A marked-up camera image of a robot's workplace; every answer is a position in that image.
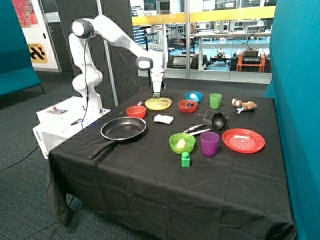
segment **green block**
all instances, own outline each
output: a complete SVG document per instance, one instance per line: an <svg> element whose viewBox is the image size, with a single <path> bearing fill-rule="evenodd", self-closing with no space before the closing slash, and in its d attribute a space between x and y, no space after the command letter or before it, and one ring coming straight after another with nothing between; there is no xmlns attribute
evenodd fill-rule
<svg viewBox="0 0 320 240"><path fill-rule="evenodd" d="M190 167L190 156L189 153L183 152L181 155L181 167L189 168Z"/></svg>
<svg viewBox="0 0 320 240"><path fill-rule="evenodd" d="M189 168L190 167L190 160L181 160L181 167Z"/></svg>

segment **egg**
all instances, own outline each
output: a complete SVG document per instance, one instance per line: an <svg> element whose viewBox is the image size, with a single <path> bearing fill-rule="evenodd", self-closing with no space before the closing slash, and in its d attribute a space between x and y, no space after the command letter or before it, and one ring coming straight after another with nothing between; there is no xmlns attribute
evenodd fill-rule
<svg viewBox="0 0 320 240"><path fill-rule="evenodd" d="M194 93L190 94L190 98L192 98L193 100L199 102L199 98L197 97L197 95L195 95Z"/></svg>
<svg viewBox="0 0 320 240"><path fill-rule="evenodd" d="M176 144L176 147L179 148L179 149L182 149L182 148L185 147L185 145L186 145L186 141L184 139L180 139L178 141L178 143Z"/></svg>

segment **red bowl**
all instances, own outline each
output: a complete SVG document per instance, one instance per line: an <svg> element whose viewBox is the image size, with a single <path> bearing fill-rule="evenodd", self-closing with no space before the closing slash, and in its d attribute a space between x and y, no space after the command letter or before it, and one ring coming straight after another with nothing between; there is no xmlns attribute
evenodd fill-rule
<svg viewBox="0 0 320 240"><path fill-rule="evenodd" d="M181 112L184 113L193 113L197 109L198 102L195 100L185 99L179 102L179 108Z"/></svg>
<svg viewBox="0 0 320 240"><path fill-rule="evenodd" d="M146 108L144 106L131 106L126 110L129 117L136 117L142 119L146 115Z"/></svg>

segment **green cup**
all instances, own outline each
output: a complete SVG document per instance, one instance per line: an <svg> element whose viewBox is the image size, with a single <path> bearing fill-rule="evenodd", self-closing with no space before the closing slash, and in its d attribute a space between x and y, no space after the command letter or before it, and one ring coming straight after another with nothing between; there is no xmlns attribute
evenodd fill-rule
<svg viewBox="0 0 320 240"><path fill-rule="evenodd" d="M210 108L212 108L212 109L220 108L221 98L222 98L221 94L219 94L219 93L211 93L209 95Z"/></svg>

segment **yellow sign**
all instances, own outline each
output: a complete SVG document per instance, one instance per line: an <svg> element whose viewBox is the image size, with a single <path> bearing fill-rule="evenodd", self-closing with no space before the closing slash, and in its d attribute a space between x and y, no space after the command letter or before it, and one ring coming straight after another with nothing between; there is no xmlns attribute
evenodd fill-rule
<svg viewBox="0 0 320 240"><path fill-rule="evenodd" d="M29 52L31 57L31 62L33 64L47 64L48 58L46 55L45 48L40 43L31 43L28 44Z"/></svg>
<svg viewBox="0 0 320 240"><path fill-rule="evenodd" d="M264 7L245 7L239 9L227 9L219 11L191 12L190 22L203 21L227 21L227 20L245 20L245 19L268 19L275 15L276 6ZM158 24L176 24L185 23L187 20L186 13L151 15L151 16L134 16L132 25L158 25Z"/></svg>

